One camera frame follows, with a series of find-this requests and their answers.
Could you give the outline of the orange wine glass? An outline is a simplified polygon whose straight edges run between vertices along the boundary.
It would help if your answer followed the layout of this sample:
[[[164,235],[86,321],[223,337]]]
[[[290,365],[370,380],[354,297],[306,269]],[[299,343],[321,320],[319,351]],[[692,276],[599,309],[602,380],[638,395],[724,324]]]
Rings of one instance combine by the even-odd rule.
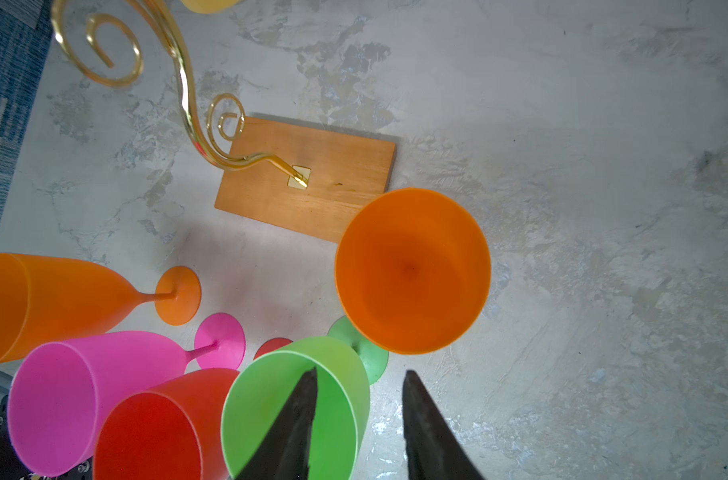
[[[0,253],[0,364],[49,342],[106,333],[144,303],[164,322],[184,325],[201,301],[200,279],[186,266],[167,270],[155,292],[143,293],[93,262]]]
[[[479,318],[491,256],[474,217],[435,191],[405,188],[364,207],[337,249],[343,310],[368,340],[404,355],[451,345]]]

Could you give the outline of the yellow plastic wine glass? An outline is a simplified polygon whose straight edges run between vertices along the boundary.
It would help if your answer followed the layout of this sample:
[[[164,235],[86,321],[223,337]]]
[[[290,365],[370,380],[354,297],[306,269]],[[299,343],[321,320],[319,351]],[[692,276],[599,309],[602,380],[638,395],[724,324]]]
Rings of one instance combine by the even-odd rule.
[[[181,0],[192,12],[198,14],[215,14],[233,7],[242,0]]]

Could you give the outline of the red plastic wine glass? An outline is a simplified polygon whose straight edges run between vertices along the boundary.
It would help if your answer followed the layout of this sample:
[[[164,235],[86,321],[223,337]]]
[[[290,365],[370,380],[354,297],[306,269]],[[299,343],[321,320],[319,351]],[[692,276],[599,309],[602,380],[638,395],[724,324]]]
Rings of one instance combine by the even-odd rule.
[[[95,478],[227,478],[221,419],[243,332],[200,333],[192,351],[149,332],[111,338],[118,353],[90,365]]]

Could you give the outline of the pink plastic wine glass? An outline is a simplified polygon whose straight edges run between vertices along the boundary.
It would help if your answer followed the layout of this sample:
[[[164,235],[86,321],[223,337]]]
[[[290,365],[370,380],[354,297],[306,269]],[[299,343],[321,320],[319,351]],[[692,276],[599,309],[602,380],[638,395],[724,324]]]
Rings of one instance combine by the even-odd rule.
[[[8,404],[11,444],[31,472],[57,477],[94,455],[99,432],[124,399],[203,369],[238,369],[246,333],[232,315],[199,326],[195,347],[148,331],[122,331],[35,348],[13,379]]]

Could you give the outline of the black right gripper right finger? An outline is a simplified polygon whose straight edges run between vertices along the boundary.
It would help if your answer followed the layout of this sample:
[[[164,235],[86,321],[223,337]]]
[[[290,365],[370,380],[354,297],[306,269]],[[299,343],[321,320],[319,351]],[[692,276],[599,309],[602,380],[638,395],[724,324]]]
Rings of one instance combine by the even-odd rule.
[[[414,370],[406,372],[402,401],[409,479],[483,479]]]

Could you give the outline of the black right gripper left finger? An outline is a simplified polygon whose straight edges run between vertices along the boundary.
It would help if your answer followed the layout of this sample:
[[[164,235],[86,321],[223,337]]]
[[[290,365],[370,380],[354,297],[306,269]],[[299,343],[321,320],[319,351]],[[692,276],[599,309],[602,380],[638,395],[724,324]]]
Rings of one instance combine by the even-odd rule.
[[[305,372],[258,449],[236,479],[308,479],[318,372]]]

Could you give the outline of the orange back wine glass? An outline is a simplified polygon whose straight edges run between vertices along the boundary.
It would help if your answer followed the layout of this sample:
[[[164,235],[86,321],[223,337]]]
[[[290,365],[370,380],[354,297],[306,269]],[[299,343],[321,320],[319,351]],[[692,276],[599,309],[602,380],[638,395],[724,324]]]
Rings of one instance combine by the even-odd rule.
[[[337,249],[343,310],[368,340],[404,355],[451,345],[479,318],[491,256],[474,217],[435,191],[405,188],[364,207]]]

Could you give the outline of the orange front wine glass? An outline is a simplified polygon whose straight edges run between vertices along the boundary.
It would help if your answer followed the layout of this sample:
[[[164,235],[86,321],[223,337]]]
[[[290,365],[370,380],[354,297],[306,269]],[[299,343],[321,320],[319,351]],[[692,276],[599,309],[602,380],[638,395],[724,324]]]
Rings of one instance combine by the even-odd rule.
[[[167,270],[155,292],[143,293],[93,262],[0,253],[0,364],[49,342],[106,333],[144,303],[164,322],[184,325],[201,301],[200,279],[186,266]]]

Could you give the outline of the green plastic wine glass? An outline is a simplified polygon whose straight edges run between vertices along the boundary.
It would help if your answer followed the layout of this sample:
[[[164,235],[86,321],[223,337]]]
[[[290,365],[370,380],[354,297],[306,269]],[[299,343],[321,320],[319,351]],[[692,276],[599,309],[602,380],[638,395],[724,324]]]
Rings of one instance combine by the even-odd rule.
[[[370,386],[389,352],[362,335],[345,316],[325,336],[308,337],[254,360],[229,391],[222,412],[222,449],[235,479],[257,452],[301,376],[318,373],[318,401],[310,439],[311,479],[350,479],[367,426]]]

